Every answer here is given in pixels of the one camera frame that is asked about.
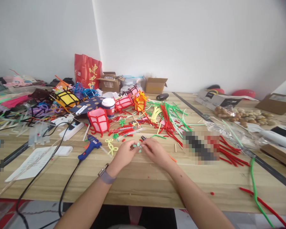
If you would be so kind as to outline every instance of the red paper bag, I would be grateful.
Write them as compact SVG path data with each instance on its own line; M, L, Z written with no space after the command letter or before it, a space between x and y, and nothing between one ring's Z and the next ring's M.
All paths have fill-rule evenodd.
M80 82L83 88L99 88L99 80L101 75L102 62L88 57L84 54L75 54L74 57L74 73L75 82Z

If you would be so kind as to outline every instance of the cardboard box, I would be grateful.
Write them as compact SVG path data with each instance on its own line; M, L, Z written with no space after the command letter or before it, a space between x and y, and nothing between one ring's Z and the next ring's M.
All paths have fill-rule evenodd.
M271 156L273 156L274 158L276 158L277 160L279 160L280 162L282 162L283 164L286 165L286 150L273 145L273 144L267 144L267 145L263 145L261 147L261 150L265 151L266 153L270 154Z
M145 92L146 93L154 93L154 94L162 94L164 86L167 87L166 78L151 78L149 77L146 81Z
M278 115L283 115L286 113L286 95L276 93L267 95L255 107Z
M228 96L221 93L213 94L202 90L198 93L195 101L214 111L217 106L226 107L232 105L235 107L243 98L244 96Z
M115 72L104 72L104 75L101 75L98 80L102 91L119 93L122 87L121 81L124 81L125 78L116 76Z

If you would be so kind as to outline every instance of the hand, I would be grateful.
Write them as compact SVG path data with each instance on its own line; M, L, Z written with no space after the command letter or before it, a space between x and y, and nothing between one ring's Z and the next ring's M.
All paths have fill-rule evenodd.
M154 138L147 138L142 143L142 149L154 163L165 170L174 163L163 146Z
M137 142L135 140L130 140L124 142L119 147L114 159L106 169L110 176L116 177L122 168L128 165L134 155L140 150L140 147L132 147L133 144L137 144Z

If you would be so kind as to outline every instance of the smartwatch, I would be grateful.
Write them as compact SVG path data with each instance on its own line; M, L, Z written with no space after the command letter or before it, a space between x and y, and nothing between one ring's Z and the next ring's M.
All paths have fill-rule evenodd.
M109 166L109 163L107 163L101 171L98 173L98 176L104 181L106 184L112 184L115 181L115 178L111 177L107 172L106 169Z

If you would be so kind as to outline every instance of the person's right hand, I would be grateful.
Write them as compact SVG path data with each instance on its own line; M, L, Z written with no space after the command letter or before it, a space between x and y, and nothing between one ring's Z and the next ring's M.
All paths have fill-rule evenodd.
M154 163L165 170L174 163L163 146L154 138L147 138L143 141L142 149Z

